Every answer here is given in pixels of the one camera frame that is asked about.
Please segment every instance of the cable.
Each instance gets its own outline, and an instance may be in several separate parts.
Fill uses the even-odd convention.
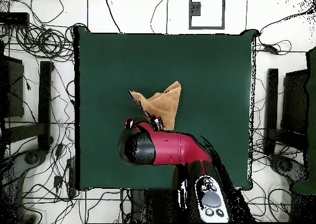
[[[88,209],[88,211],[87,211],[86,223],[88,223],[88,221],[89,221],[89,211],[92,210],[92,209],[94,209],[96,206],[98,206],[98,204],[102,201],[102,198],[103,198],[103,196],[104,196],[105,194],[118,194],[118,193],[120,193],[120,192],[112,193],[112,192],[110,192],[110,191],[107,191],[107,192],[103,193],[103,194],[101,195],[100,199],[98,200],[98,202],[97,202],[95,205],[93,205],[90,209]]]
[[[158,3],[158,4],[156,5],[155,9],[154,9],[154,13],[152,14],[152,17],[151,17],[151,23],[152,23],[152,20],[153,20],[153,18],[154,18],[156,9],[157,9],[157,7],[159,6],[160,3]]]
[[[69,91],[68,91],[68,86],[69,86],[69,84],[73,83],[74,81],[75,81],[75,80],[70,81],[70,82],[67,84],[67,86],[66,86],[66,93],[67,93],[70,97],[73,97],[73,98],[74,98],[74,96],[71,95],[71,94],[69,93]]]
[[[32,8],[33,0],[31,0],[30,10],[33,12],[33,17],[36,17],[37,21],[39,21],[41,24],[44,24],[44,23],[51,23],[53,20],[57,19],[57,18],[64,12],[64,5],[63,5],[62,1],[61,1],[61,0],[58,0],[58,1],[60,2],[61,6],[62,6],[61,12],[60,12],[55,18],[53,18],[52,20],[50,20],[50,21],[48,21],[48,22],[43,22],[43,21],[41,21],[40,18],[38,18],[38,16],[34,13],[33,8]]]
[[[20,97],[18,97],[15,93],[13,93],[12,91],[10,91],[10,93],[11,93],[14,97],[16,97],[17,99],[19,99],[20,101],[22,101],[22,102],[28,107],[28,109],[29,109],[30,112],[31,112],[32,118],[33,118],[33,120],[34,120],[36,126],[38,127],[37,121],[36,121],[36,119],[35,119],[35,117],[34,117],[34,115],[33,115],[33,112],[32,112],[32,110],[31,110],[30,106],[29,106],[24,100],[22,100]]]
[[[271,196],[271,194],[274,193],[275,191],[284,191],[284,192],[288,193],[290,196],[291,196],[291,193],[288,192],[288,191],[285,190],[285,189],[277,188],[277,189],[274,189],[274,190],[270,191],[269,194],[268,194],[268,207],[269,207],[270,213],[272,214],[272,217],[273,217],[277,222],[280,222],[280,221],[274,216],[274,214],[273,214],[273,212],[272,212],[272,208],[271,208],[270,196]]]
[[[111,12],[111,8],[110,8],[109,2],[108,2],[107,0],[106,0],[106,5],[107,5],[107,7],[109,8],[109,12],[110,12],[111,18],[112,18],[112,20],[113,20],[115,26],[117,27],[118,32],[119,32],[119,33],[122,33],[121,30],[119,29],[119,26],[117,25],[116,21],[115,21],[114,18],[113,18],[113,15],[112,15],[112,12]]]
[[[280,23],[280,22],[282,22],[282,21],[289,20],[289,19],[291,19],[291,18],[295,18],[295,17],[297,17],[297,16],[301,16],[301,15],[304,15],[304,14],[307,14],[307,13],[309,13],[309,14],[315,13],[315,8],[316,8],[316,3],[315,3],[315,1],[314,1],[314,2],[313,2],[313,5],[312,5],[308,10],[306,10],[306,11],[304,11],[304,12],[297,13],[297,14],[289,15],[289,16],[287,16],[287,17],[284,17],[284,18],[280,19],[280,20],[277,20],[276,22],[272,22],[272,23],[270,23],[270,24],[264,26],[264,27],[261,29],[261,31],[260,31],[260,35],[262,34],[262,31],[263,31],[264,29],[266,29],[267,27],[269,27],[269,26],[271,26],[271,25],[273,25],[273,24],[275,24],[275,23]],[[271,48],[272,45],[262,43],[261,40],[260,40],[260,35],[258,36],[258,40],[259,40],[260,44],[261,44],[267,51],[269,51],[269,48]],[[277,55],[286,55],[287,53],[289,53],[289,52],[291,51],[291,49],[292,49],[292,44],[291,44],[291,42],[290,42],[289,40],[283,40],[283,41],[288,41],[288,42],[289,42],[289,44],[290,44],[290,46],[291,46],[290,49],[289,49],[289,51],[286,51],[285,54],[279,54],[279,52],[281,51],[281,50],[279,50],[279,51],[276,51],[275,54],[277,54]]]

